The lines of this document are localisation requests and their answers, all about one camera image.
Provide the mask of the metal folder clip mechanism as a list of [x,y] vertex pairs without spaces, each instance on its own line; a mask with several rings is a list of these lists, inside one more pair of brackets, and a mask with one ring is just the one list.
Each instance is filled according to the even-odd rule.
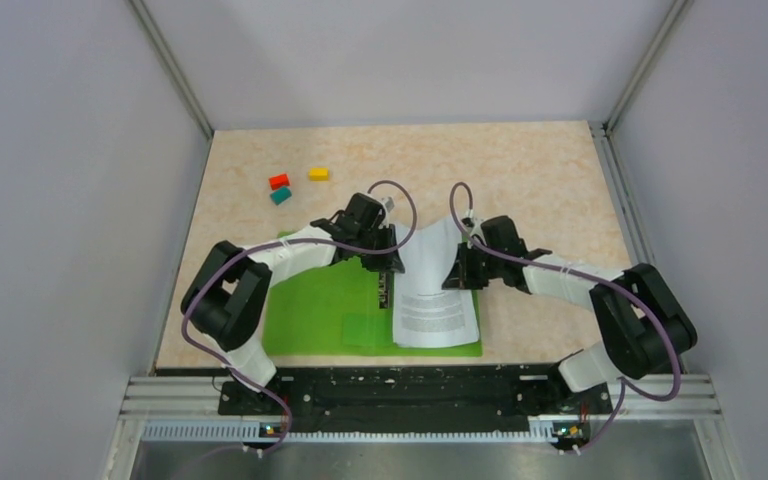
[[394,274],[392,272],[380,272],[378,276],[377,299],[381,310],[389,310],[392,307]]

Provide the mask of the printed paper sheet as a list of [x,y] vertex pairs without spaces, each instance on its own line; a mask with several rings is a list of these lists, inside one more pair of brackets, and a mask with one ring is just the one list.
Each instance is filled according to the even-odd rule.
[[454,221],[442,218],[414,231],[398,250],[404,271],[393,283],[392,337],[397,345],[444,349],[480,341],[472,292],[442,288],[460,242]]

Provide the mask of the green plastic folder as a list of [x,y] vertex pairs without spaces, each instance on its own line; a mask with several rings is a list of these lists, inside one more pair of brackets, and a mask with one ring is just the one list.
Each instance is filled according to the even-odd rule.
[[378,307],[378,276],[353,257],[305,271],[272,287],[263,314],[262,344],[271,356],[467,357],[482,343],[444,349],[394,343],[392,307]]

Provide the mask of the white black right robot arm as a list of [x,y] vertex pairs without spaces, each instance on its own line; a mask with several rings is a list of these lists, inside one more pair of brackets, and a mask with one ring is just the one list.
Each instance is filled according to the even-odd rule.
[[697,334],[654,266],[613,270],[569,262],[546,249],[530,250],[507,216],[483,222],[467,217],[454,224],[463,241],[443,289],[481,290],[499,279],[527,295],[563,300],[595,316],[600,341],[550,369],[546,397],[554,409],[572,412],[588,389],[614,380],[655,401],[678,395],[678,356],[696,344]]

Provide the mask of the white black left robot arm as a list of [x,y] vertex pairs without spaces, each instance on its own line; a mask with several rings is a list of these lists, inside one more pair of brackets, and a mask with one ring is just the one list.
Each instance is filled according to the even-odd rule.
[[257,413],[279,404],[277,369],[255,333],[269,290],[309,270],[336,265],[353,257],[375,273],[402,273],[398,256],[402,241],[389,221],[390,197],[354,194],[348,205],[329,218],[258,245],[215,244],[183,296],[182,327],[194,327],[208,342],[203,351],[242,378],[243,401]]

